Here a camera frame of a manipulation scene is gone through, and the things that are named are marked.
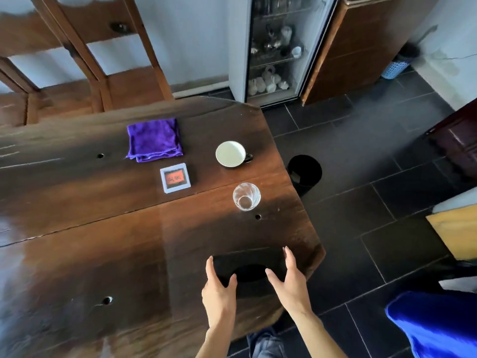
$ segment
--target wooden chair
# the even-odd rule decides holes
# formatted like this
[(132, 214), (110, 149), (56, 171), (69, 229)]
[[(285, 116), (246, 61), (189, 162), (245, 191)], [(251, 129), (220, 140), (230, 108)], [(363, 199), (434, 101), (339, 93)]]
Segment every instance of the wooden chair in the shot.
[[(71, 117), (173, 99), (134, 0), (73, 7), (31, 0), (35, 11), (0, 16), (0, 126)], [(151, 63), (106, 75), (87, 44), (137, 34)], [(38, 88), (8, 57), (64, 47), (86, 79)]]

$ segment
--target clear glass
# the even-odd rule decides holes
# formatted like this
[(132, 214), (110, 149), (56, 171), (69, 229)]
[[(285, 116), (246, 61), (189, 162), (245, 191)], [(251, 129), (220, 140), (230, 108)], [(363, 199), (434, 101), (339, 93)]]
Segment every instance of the clear glass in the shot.
[(233, 198), (235, 205), (242, 211), (253, 210), (260, 202), (260, 190), (253, 183), (241, 183), (235, 187)]

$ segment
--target folded towel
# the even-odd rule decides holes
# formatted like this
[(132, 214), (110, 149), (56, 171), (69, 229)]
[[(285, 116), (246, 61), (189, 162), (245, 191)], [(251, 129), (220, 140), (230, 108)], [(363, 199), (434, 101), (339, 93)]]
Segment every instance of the folded towel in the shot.
[(129, 159), (150, 162), (183, 155), (176, 118), (132, 124), (127, 126), (127, 132)]

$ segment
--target human hand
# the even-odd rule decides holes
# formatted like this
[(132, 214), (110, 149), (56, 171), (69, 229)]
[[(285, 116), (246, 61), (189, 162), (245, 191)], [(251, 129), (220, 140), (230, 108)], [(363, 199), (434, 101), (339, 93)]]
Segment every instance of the human hand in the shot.
[(311, 313), (312, 305), (308, 296), (305, 275), (298, 270), (295, 256), (293, 256), (288, 247), (284, 247), (283, 251), (285, 252), (285, 265), (287, 266), (285, 282), (282, 283), (270, 269), (265, 269), (265, 273), (275, 289), (281, 304), (291, 318), (295, 320), (295, 317), (299, 314)]
[(233, 326), (237, 310), (237, 276), (230, 277), (229, 286), (224, 288), (215, 273), (212, 256), (206, 262), (207, 282), (202, 289), (202, 304), (206, 308), (210, 328), (224, 322)]

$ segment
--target plastic basket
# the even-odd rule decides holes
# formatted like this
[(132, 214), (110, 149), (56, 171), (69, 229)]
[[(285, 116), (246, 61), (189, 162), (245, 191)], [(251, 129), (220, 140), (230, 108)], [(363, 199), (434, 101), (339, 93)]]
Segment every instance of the plastic basket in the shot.
[(409, 63), (407, 61), (391, 61), (381, 76), (385, 79), (394, 79), (401, 71), (406, 69), (408, 65)]

